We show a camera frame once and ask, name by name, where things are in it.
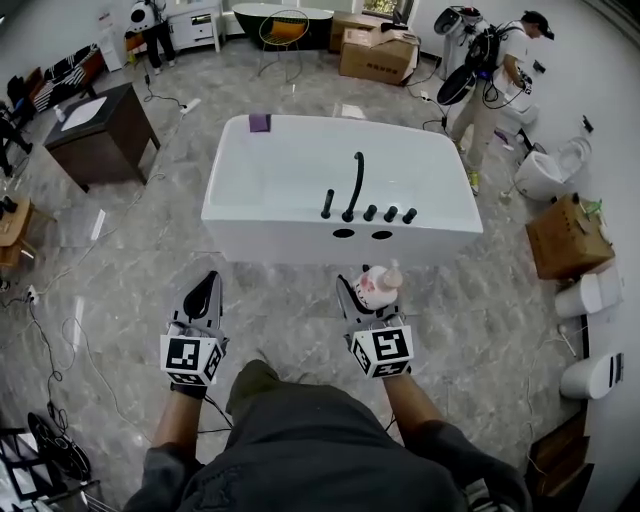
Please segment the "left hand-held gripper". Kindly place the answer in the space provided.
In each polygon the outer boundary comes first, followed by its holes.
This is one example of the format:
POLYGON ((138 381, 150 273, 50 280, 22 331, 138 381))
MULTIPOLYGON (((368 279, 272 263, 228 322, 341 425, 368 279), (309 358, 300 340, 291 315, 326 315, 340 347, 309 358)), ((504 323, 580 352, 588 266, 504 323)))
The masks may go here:
POLYGON ((207 388, 216 383, 229 338, 220 327, 222 279, 209 271, 184 284, 174 297, 172 320, 160 337, 160 368, 173 384, 207 388), (204 327, 193 323, 203 323, 204 327))

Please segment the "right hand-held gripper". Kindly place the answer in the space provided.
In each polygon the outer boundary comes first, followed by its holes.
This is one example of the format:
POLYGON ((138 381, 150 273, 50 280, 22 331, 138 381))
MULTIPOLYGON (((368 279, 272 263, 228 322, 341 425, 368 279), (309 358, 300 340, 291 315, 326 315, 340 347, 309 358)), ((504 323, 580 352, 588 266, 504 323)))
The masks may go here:
POLYGON ((407 373, 414 359, 414 346, 401 299, 373 312, 363 306, 342 274, 337 276, 336 292, 347 323, 347 348, 363 374, 374 379, 407 373))

